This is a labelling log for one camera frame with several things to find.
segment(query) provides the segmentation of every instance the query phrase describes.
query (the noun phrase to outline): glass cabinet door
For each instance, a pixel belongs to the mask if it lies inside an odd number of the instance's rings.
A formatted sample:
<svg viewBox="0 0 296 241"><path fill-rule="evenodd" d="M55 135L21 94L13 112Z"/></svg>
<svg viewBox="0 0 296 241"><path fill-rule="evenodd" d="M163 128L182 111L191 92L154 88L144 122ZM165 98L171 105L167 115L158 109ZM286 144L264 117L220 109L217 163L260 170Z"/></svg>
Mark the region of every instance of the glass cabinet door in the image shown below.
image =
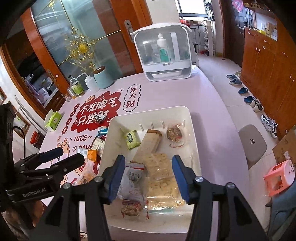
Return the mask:
<svg viewBox="0 0 296 241"><path fill-rule="evenodd" d="M37 0L31 11L65 77L100 66L114 80L136 73L109 0Z"/></svg>

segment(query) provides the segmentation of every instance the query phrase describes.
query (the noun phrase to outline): cardboard box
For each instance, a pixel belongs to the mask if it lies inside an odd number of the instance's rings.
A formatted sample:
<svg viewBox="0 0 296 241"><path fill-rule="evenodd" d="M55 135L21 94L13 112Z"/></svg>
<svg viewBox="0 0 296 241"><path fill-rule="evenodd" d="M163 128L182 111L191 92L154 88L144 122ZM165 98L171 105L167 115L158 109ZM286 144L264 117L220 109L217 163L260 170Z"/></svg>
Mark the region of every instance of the cardboard box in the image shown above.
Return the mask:
<svg viewBox="0 0 296 241"><path fill-rule="evenodd" d="M288 159L290 159L293 164L296 164L296 125L289 130L272 151L277 164Z"/></svg>
<svg viewBox="0 0 296 241"><path fill-rule="evenodd" d="M132 162L142 163L144 156L154 153L159 145L161 137L162 133L160 131L148 129Z"/></svg>

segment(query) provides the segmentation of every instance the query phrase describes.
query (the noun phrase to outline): white storage bin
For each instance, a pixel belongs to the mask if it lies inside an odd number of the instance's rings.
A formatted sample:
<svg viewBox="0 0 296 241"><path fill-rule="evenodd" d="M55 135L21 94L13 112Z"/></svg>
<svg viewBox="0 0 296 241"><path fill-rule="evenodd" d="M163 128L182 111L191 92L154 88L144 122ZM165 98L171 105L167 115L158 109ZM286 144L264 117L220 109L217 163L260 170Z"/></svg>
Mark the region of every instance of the white storage bin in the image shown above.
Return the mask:
<svg viewBox="0 0 296 241"><path fill-rule="evenodd" d="M136 49L148 80L185 79L191 76L188 32L191 29L181 23L156 23L131 33L135 35Z"/></svg>
<svg viewBox="0 0 296 241"><path fill-rule="evenodd" d="M171 148L166 136L166 128L169 125L184 124L185 144L179 148ZM200 160L192 125L190 112L187 107L178 106L159 110L151 110L114 117L109 125L104 152L99 168L99 175L113 165L117 155L124 155L126 162L130 162L137 148L127 149L124 134L137 130L140 140L143 139L148 129L162 132L162 140L157 153L165 153L169 158L180 155L184 164L191 167L196 175L201 175ZM186 233L189 228L193 205L177 207L170 214L151 214L148 220L130 220L122 218L120 213L121 200L115 200L111 205L105 205L105 213L108 224L114 227L151 233Z"/></svg>

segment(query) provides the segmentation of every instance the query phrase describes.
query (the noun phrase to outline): white sneaker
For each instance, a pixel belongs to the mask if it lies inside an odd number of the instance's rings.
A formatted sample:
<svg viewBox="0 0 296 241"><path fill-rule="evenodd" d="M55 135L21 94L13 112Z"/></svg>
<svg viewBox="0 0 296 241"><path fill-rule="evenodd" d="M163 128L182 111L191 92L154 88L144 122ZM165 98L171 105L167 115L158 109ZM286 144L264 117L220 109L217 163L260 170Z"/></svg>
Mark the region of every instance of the white sneaker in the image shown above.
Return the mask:
<svg viewBox="0 0 296 241"><path fill-rule="evenodd" d="M276 132L277 126L278 126L278 124L276 124L276 123L272 126L272 129L270 131L270 135L272 138L277 138L277 132Z"/></svg>
<svg viewBox="0 0 296 241"><path fill-rule="evenodd" d="M265 129L267 131L271 131L273 125L275 124L275 121L265 115L261 115L260 119L261 119L261 123L264 125Z"/></svg>
<svg viewBox="0 0 296 241"><path fill-rule="evenodd" d="M261 104L261 102L259 102L259 103L257 103L256 105L255 105L255 107L254 107L254 112L262 112L262 111L264 111L264 107L263 107L263 105Z"/></svg>
<svg viewBox="0 0 296 241"><path fill-rule="evenodd" d="M257 103L259 103L259 100L258 99L254 99L254 100L252 100L252 103L250 104L250 106L252 108L254 108Z"/></svg>

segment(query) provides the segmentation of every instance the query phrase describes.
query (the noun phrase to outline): pink stool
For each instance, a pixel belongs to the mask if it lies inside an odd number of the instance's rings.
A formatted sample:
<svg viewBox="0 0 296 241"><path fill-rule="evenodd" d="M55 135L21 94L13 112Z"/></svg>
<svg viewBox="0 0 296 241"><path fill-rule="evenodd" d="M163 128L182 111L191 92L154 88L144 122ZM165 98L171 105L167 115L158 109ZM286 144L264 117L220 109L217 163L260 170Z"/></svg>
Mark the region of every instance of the pink stool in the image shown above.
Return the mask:
<svg viewBox="0 0 296 241"><path fill-rule="evenodd" d="M270 171L264 176L264 180L269 190L269 196L272 197L275 194L287 189L292 185L295 179L295 171L291 160L286 160L270 169Z"/></svg>

